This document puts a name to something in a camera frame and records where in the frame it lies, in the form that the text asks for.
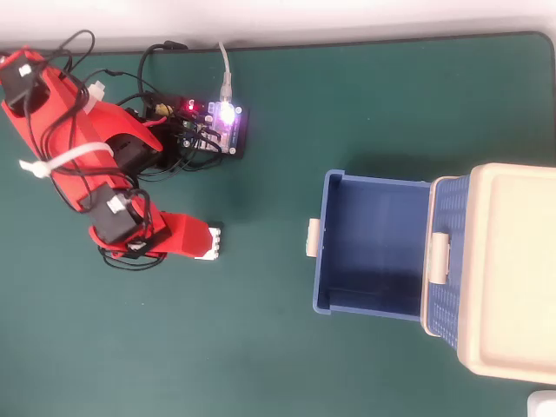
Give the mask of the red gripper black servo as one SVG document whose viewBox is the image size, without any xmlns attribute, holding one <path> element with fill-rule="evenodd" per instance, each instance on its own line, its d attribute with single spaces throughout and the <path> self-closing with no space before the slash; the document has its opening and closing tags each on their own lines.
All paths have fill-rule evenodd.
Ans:
<svg viewBox="0 0 556 417">
<path fill-rule="evenodd" d="M 142 189 L 95 189 L 88 202 L 91 238 L 102 254 L 118 261 L 161 258 L 155 251 L 159 244 L 164 253 L 191 258 L 203 257 L 212 249 L 206 222 L 190 215 L 160 215 Z"/>
</svg>

